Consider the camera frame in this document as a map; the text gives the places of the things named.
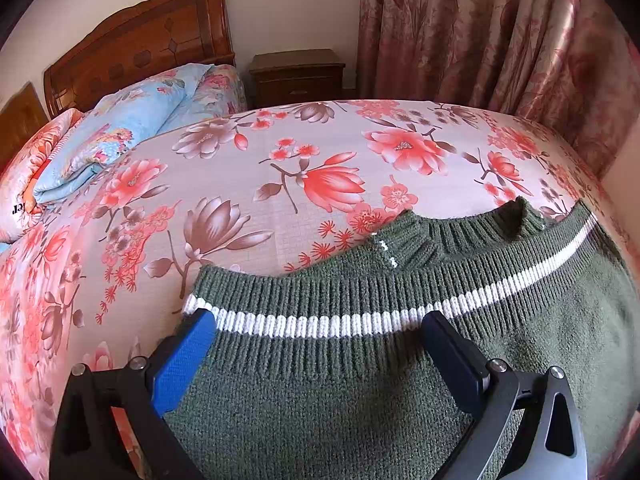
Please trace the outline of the dark wooden nightstand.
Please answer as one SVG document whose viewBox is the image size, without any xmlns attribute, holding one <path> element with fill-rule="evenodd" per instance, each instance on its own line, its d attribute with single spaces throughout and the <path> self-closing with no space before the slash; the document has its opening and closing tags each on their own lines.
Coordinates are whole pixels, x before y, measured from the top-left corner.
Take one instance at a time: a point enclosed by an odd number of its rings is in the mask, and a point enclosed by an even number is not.
<svg viewBox="0 0 640 480">
<path fill-rule="evenodd" d="M 256 108 L 342 96 L 346 64 L 331 49 L 256 54 L 248 66 Z"/>
</svg>

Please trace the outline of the green white knit sweater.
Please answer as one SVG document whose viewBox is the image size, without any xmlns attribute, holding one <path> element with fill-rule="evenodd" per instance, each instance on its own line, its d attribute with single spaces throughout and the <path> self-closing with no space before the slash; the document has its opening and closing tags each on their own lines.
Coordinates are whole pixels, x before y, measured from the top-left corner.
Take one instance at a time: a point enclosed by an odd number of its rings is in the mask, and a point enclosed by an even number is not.
<svg viewBox="0 0 640 480">
<path fill-rule="evenodd" d="M 639 295 L 583 203 L 459 219 L 404 212 L 280 278 L 206 266 L 218 333 L 167 423 L 209 479 L 426 479 L 469 427 L 423 350 L 428 312 L 518 370 L 567 372 L 588 470 L 639 401 Z"/>
</svg>

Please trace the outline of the large carved wooden headboard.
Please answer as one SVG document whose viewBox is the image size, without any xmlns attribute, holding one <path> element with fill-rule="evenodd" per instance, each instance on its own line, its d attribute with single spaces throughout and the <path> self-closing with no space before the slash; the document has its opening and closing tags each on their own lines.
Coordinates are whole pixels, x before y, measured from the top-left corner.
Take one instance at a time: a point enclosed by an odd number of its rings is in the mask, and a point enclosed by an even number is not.
<svg viewBox="0 0 640 480">
<path fill-rule="evenodd" d="M 188 63 L 234 64 L 226 0 L 145 0 L 103 20 L 43 74 L 51 117 Z"/>
</svg>

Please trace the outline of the pink floral pillow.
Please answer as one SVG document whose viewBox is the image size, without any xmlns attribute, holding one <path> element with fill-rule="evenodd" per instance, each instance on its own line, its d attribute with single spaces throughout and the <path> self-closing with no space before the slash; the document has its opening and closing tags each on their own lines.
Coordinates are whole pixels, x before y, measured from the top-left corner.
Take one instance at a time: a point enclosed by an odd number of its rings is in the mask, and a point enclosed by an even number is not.
<svg viewBox="0 0 640 480">
<path fill-rule="evenodd" d="M 54 149 L 68 130 L 85 116 L 70 108 L 40 128 L 11 159 L 1 174 L 1 241 L 11 244 L 35 226 L 43 213 L 34 188 Z"/>
</svg>

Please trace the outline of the pink floral bed sheet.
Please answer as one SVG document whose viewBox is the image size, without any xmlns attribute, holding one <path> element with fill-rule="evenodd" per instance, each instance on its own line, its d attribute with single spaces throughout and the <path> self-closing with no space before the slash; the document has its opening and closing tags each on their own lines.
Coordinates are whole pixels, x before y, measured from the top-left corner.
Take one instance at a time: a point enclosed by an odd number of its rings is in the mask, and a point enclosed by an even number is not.
<svg viewBox="0 0 640 480">
<path fill-rule="evenodd" d="M 160 132 L 1 242 L 1 458 L 49 474 L 70 368 L 125 364 L 169 334 L 203 264 L 282 274 L 405 210 L 478 214 L 522 196 L 551 219 L 584 200 L 629 261 L 639 244 L 554 131 L 457 104 L 312 101 L 248 110 L 210 68 Z"/>
</svg>

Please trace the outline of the small wooden headboard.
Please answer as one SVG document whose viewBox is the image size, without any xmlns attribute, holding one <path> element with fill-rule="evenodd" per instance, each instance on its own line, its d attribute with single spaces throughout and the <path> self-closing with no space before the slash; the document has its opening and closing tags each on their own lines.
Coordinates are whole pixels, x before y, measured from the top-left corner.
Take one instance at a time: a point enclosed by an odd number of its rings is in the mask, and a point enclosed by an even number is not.
<svg viewBox="0 0 640 480">
<path fill-rule="evenodd" d="M 44 111 L 31 82 L 2 107 L 0 115 L 0 169 L 20 151 L 23 145 L 46 123 Z"/>
</svg>

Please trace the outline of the pink floral curtain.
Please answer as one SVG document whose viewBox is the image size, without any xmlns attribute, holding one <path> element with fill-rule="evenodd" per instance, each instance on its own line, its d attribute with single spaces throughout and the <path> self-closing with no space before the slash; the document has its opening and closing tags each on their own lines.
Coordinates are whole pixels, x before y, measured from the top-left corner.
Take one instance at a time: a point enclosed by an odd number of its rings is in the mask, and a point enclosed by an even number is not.
<svg viewBox="0 0 640 480">
<path fill-rule="evenodd" d="M 639 122 L 639 49 L 605 0 L 360 0 L 357 88 L 538 122 L 603 177 Z"/>
</svg>

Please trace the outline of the blue floral folded quilt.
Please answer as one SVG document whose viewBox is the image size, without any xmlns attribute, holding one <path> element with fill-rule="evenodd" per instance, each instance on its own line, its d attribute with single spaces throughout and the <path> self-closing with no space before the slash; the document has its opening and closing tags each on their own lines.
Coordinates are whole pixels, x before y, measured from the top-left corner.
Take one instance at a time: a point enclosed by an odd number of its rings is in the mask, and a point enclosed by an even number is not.
<svg viewBox="0 0 640 480">
<path fill-rule="evenodd" d="M 35 202 L 56 202 L 142 141 L 156 136 L 168 117 L 210 69 L 189 63 L 104 96 L 71 126 L 48 157 L 32 188 Z"/>
</svg>

